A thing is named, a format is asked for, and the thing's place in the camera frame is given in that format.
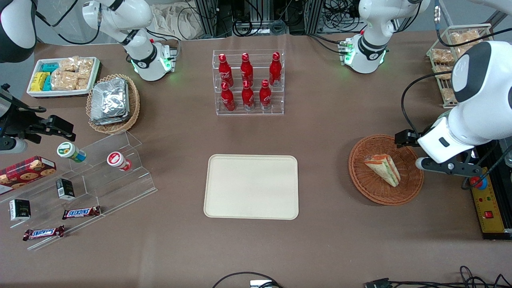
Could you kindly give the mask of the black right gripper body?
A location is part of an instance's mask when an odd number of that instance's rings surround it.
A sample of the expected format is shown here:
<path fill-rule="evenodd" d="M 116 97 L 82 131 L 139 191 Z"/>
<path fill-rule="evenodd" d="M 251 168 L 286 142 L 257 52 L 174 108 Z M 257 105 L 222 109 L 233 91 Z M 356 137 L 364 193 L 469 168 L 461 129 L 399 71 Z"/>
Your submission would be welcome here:
<path fill-rule="evenodd" d="M 27 134 L 44 131 L 43 118 L 37 113 L 44 113 L 42 106 L 28 106 L 12 96 L 9 91 L 1 89 L 1 136 L 26 138 Z"/>

